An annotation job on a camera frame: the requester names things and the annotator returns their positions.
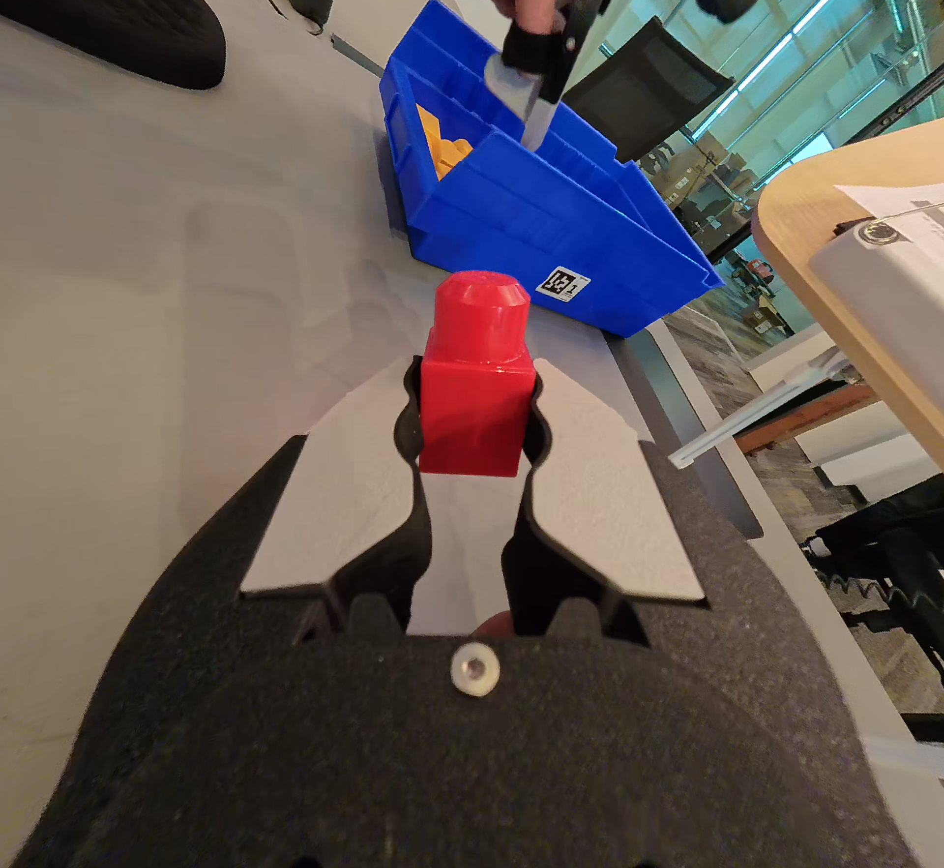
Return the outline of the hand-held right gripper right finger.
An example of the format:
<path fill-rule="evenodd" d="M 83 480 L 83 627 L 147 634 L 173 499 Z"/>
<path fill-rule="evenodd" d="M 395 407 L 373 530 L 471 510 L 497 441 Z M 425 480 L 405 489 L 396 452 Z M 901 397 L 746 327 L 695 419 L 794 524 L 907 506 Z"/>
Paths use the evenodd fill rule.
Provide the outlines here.
<path fill-rule="evenodd" d="M 644 636 L 638 603 L 705 608 L 637 431 L 548 360 L 535 370 L 530 470 L 503 549 L 514 632 L 545 635 L 571 599 L 594 607 L 605 636 Z"/>

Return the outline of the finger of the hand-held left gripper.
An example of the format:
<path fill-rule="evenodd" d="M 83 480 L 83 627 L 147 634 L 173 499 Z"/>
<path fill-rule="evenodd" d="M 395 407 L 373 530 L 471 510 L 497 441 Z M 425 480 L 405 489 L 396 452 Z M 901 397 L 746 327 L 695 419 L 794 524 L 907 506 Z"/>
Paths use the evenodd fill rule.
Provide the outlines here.
<path fill-rule="evenodd" d="M 538 150 L 544 142 L 560 101 L 549 102 L 537 97 L 530 108 L 521 137 L 521 144 L 527 150 Z"/>
<path fill-rule="evenodd" d="M 502 53 L 490 56 L 482 73 L 486 88 L 521 121 L 528 122 L 544 76 L 508 66 Z"/>

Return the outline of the wooden post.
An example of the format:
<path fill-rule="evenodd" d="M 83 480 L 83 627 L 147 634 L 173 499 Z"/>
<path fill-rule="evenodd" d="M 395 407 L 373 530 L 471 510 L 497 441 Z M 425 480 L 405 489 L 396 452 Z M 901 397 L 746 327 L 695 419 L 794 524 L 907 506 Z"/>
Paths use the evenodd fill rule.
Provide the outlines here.
<path fill-rule="evenodd" d="M 752 456 L 880 401 L 865 382 L 828 381 L 772 410 L 734 435 L 740 451 Z"/>

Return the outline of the black mesh wrist rest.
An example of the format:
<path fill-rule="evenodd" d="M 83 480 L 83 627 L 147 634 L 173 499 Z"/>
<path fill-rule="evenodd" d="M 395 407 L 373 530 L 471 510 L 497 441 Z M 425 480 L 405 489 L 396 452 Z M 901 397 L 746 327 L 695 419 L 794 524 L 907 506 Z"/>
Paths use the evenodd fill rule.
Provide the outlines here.
<path fill-rule="evenodd" d="M 1 0 L 1 15 L 181 89 L 210 90 L 225 76 L 226 36 L 205 0 Z"/>

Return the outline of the blue tagged plastic bin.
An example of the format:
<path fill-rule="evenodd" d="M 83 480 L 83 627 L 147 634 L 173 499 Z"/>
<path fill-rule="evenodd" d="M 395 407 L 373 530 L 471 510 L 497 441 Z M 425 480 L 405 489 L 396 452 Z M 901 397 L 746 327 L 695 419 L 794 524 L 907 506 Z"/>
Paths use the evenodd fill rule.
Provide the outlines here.
<path fill-rule="evenodd" d="M 498 50 L 428 0 L 388 59 L 384 123 L 413 257 L 512 276 L 533 302 L 628 337 L 722 277 L 643 172 L 561 104 L 536 151 L 486 88 Z M 439 180 L 417 106 L 473 151 Z"/>

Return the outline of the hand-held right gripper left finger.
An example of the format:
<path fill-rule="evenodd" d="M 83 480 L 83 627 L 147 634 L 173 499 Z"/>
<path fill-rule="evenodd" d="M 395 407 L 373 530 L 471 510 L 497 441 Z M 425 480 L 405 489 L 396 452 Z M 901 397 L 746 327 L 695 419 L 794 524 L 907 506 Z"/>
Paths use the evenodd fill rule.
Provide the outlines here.
<path fill-rule="evenodd" d="M 419 473 L 421 357 L 400 357 L 304 438 L 242 579 L 247 598 L 315 598 L 348 624 L 361 596 L 382 597 L 402 631 L 431 565 L 431 517 Z"/>

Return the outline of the grey desk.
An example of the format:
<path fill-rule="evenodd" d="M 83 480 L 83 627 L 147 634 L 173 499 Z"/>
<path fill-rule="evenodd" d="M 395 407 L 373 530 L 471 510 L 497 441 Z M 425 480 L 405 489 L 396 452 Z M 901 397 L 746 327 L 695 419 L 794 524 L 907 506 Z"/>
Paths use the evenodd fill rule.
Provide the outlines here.
<path fill-rule="evenodd" d="M 391 228 L 377 82 L 257 0 L 205 0 L 185 90 L 2 17 L 2 645 L 74 658 L 84 613 L 170 560 L 118 636 L 17 866 L 942 866 L 867 761 L 798 552 L 770 558 L 651 442 L 599 331 L 544 358 L 623 417 L 706 607 L 589 602 L 513 629 L 530 464 L 431 524 L 407 631 L 240 585 L 304 438 L 420 355 L 446 275 Z"/>

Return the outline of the red building block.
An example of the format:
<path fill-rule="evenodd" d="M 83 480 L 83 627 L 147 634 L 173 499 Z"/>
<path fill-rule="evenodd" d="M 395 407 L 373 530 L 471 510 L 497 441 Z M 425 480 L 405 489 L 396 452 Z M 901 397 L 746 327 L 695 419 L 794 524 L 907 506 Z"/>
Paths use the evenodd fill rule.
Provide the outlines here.
<path fill-rule="evenodd" d="M 514 477 L 536 371 L 530 296 L 512 276 L 451 274 L 436 289 L 420 367 L 421 473 Z"/>

